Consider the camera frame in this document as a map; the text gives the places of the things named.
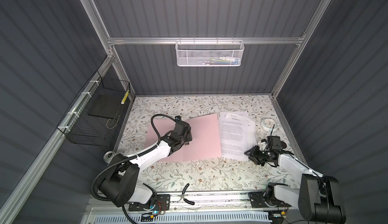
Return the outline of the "printed white paper sheet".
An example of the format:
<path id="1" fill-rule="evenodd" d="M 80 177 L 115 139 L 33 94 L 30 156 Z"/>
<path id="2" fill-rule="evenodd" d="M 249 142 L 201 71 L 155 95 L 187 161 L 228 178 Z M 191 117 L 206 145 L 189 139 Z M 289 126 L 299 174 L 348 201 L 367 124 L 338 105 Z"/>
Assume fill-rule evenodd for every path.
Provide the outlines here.
<path id="1" fill-rule="evenodd" d="M 255 123 L 240 115 L 227 113 L 219 117 L 221 156 L 238 161 L 248 161 L 245 153 L 257 143 Z"/>

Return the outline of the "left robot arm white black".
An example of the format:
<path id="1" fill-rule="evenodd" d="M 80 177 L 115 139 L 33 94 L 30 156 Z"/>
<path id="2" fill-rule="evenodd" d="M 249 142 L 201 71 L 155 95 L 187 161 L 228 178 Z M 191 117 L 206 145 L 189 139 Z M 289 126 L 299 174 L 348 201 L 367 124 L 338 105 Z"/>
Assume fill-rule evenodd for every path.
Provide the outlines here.
<path id="1" fill-rule="evenodd" d="M 172 120 L 174 129 L 161 135 L 154 119 L 165 117 Z M 137 203 L 151 209 L 157 202 L 157 192 L 147 184 L 138 182 L 139 174 L 192 141 L 191 126 L 180 116 L 174 118 L 165 114 L 151 117 L 151 126 L 157 135 L 156 143 L 132 155 L 117 153 L 111 158 L 108 166 L 93 180 L 91 195 L 100 201 L 110 201 L 117 207 L 124 207 L 128 202 Z"/>

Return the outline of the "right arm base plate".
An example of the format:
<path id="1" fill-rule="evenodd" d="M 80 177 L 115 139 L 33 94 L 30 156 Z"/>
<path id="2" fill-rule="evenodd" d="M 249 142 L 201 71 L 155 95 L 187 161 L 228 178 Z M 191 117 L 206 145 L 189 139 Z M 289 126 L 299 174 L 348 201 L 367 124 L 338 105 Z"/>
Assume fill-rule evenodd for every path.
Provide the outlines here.
<path id="1" fill-rule="evenodd" d="M 290 207 L 289 204 L 286 204 L 284 202 L 278 201 L 278 200 L 270 200 L 266 196 L 265 191 L 259 191 L 259 192 L 249 192 L 248 198 L 251 203 L 251 206 L 253 208 L 278 208 L 278 207 L 284 207 L 288 209 Z"/>

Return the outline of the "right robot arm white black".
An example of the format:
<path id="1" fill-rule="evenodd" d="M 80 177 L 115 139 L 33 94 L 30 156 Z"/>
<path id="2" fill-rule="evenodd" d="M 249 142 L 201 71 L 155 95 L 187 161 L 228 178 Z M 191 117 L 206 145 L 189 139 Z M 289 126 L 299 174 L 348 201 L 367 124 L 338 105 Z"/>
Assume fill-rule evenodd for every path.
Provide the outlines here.
<path id="1" fill-rule="evenodd" d="M 269 182 L 265 190 L 248 193 L 251 206 L 292 206 L 299 210 L 306 221 L 344 224 L 346 213 L 338 180 L 314 171 L 294 157 L 286 147 L 280 137 L 268 136 L 245 152 L 254 164 L 281 167 L 300 183 L 299 188 L 295 189 L 287 184 Z"/>

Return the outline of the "pink file folder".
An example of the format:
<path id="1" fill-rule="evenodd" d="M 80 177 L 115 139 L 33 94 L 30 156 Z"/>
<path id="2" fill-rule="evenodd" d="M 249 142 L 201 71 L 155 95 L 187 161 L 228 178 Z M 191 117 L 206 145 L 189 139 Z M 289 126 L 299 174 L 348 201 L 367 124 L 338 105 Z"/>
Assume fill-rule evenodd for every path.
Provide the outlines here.
<path id="1" fill-rule="evenodd" d="M 193 140 L 189 142 L 189 145 L 184 145 L 171 156 L 161 159 L 160 162 L 186 162 L 221 157 L 218 114 L 208 114 L 183 120 L 191 126 Z M 154 124 L 161 136 L 173 130 L 175 126 L 173 121 L 166 118 L 155 119 Z M 157 135 L 151 124 L 149 124 L 143 148 L 145 149 L 156 142 Z"/>

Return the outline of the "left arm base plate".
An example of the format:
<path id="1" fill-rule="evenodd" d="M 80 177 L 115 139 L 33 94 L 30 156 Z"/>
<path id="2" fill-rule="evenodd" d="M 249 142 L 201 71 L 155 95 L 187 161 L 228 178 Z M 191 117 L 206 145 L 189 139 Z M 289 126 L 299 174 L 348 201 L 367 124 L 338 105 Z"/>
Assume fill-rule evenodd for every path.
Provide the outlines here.
<path id="1" fill-rule="evenodd" d="M 128 211 L 167 211 L 170 208 L 169 194 L 156 194 L 151 197 L 150 201 L 146 204 L 140 204 L 138 202 L 129 202 Z"/>

